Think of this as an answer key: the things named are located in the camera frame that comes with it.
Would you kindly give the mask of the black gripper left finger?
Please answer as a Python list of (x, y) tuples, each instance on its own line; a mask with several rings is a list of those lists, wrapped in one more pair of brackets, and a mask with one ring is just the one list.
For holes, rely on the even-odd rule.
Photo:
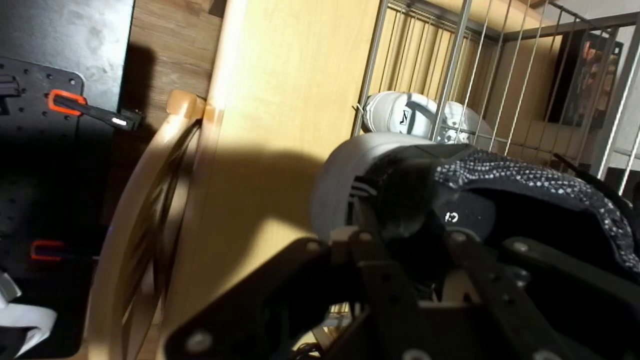
[(166, 360), (282, 360), (327, 311), (329, 248), (298, 237), (207, 302), (164, 344)]

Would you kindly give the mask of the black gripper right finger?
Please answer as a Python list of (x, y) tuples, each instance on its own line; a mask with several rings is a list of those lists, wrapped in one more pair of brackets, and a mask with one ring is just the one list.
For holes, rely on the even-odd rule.
[(501, 248), (531, 271), (536, 296), (575, 340), (640, 340), (640, 283), (531, 237)]

